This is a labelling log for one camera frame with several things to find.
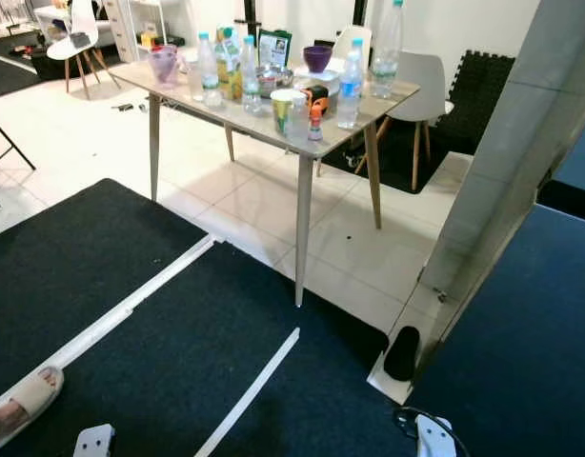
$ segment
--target black folding chair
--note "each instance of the black folding chair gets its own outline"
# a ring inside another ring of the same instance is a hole
[[[32,162],[30,160],[28,160],[28,157],[26,157],[24,155],[24,153],[21,150],[19,150],[19,148],[15,145],[15,143],[12,142],[12,140],[9,138],[9,136],[1,128],[0,128],[0,134],[3,135],[5,137],[5,139],[10,144],[10,147],[5,152],[0,154],[0,159],[2,159],[5,155],[7,155],[11,149],[15,149],[17,151],[17,153],[22,156],[22,159],[24,159],[26,161],[26,163],[30,166],[31,169],[36,169],[36,167],[32,164]]]

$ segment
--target black cushion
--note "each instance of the black cushion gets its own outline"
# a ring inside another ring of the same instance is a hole
[[[414,377],[418,348],[417,328],[403,327],[386,356],[384,370],[397,381],[410,381]]]

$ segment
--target table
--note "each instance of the table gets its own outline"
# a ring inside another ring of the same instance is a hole
[[[147,62],[133,62],[111,69],[111,74],[149,92],[149,131],[151,158],[151,199],[157,198],[157,176],[159,168],[159,108],[161,98],[171,99],[190,111],[215,121],[222,122],[227,137],[229,155],[233,154],[232,129],[236,128],[250,136],[280,148],[296,152],[299,156],[297,181],[296,209],[296,251],[295,251],[295,294],[294,303],[300,307],[303,301],[303,285],[310,232],[310,207],[312,200],[313,161],[320,159],[337,146],[349,140],[356,133],[364,130],[365,148],[368,152],[369,180],[373,201],[375,226],[381,229],[381,209],[379,200],[379,160],[377,155],[377,139],[375,121],[390,109],[413,95],[419,90],[416,84],[396,82],[390,99],[373,98],[368,87],[363,89],[360,110],[354,129],[343,130],[337,127],[334,116],[326,116],[322,122],[324,139],[322,141],[291,141],[275,130],[271,108],[263,116],[247,114],[239,102],[224,101],[224,107],[209,109],[201,101],[192,97],[186,75],[178,74],[174,87],[166,88],[159,85]]]

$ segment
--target yellow cup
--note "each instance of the yellow cup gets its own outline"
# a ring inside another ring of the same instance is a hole
[[[286,124],[289,120],[289,108],[295,98],[306,98],[305,93],[295,89],[278,89],[270,95],[272,98],[273,121],[275,129],[280,133],[286,133]]]

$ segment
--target foot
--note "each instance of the foot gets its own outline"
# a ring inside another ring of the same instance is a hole
[[[39,373],[46,383],[55,387],[56,377],[53,368],[43,368]],[[29,420],[28,413],[14,400],[0,407],[0,440],[16,431]]]

